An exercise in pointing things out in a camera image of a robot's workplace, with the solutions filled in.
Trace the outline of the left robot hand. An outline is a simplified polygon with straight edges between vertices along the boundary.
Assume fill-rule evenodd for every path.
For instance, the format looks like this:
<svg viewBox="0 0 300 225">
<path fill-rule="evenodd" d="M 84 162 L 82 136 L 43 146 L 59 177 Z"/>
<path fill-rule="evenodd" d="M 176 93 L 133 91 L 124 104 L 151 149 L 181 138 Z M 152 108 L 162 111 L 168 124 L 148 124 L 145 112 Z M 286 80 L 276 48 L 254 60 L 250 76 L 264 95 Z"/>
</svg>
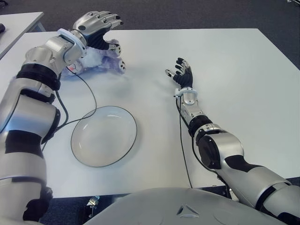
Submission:
<svg viewBox="0 0 300 225">
<path fill-rule="evenodd" d="M 88 47 L 120 53 L 120 45 L 105 41 L 104 35 L 122 24 L 123 21 L 118 14 L 109 11 L 90 11 L 75 21 L 72 29 L 81 33 Z"/>
</svg>

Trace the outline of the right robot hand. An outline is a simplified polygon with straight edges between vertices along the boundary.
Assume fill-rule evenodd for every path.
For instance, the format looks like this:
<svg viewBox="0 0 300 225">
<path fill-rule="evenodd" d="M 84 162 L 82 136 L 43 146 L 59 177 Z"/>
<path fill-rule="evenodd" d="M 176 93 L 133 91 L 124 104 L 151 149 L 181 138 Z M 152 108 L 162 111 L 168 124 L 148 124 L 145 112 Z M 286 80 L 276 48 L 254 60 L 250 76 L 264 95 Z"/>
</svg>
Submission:
<svg viewBox="0 0 300 225">
<path fill-rule="evenodd" d="M 168 77 L 172 78 L 181 88 L 193 87 L 193 74 L 190 64 L 183 58 L 176 60 L 176 72 L 165 70 Z"/>
</svg>

